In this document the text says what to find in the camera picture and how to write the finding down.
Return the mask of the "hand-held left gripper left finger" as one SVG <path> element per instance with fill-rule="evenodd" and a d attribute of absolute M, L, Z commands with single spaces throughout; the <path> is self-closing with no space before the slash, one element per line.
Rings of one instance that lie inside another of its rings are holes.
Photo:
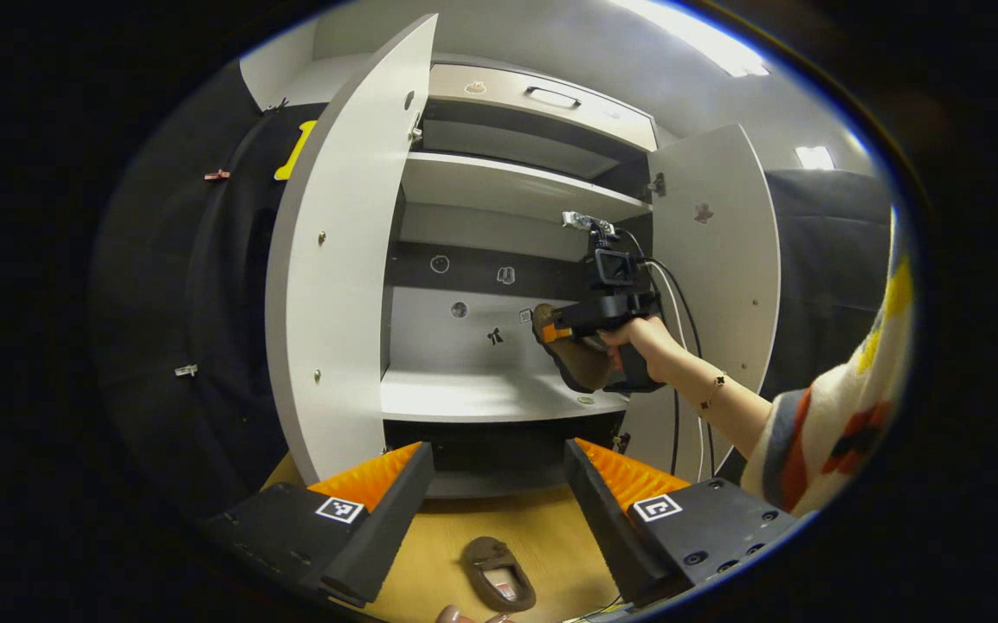
<path fill-rule="evenodd" d="M 305 598 L 377 598 L 435 474 L 416 442 L 316 485 L 276 484 L 204 522 L 210 539 Z"/>

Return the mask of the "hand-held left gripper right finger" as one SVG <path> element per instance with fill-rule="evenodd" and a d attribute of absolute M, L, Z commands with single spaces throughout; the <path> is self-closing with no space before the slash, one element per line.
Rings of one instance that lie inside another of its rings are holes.
<path fill-rule="evenodd" d="M 649 606 L 731 575 L 801 520 L 724 478 L 689 484 L 582 439 L 567 485 L 625 602 Z"/>

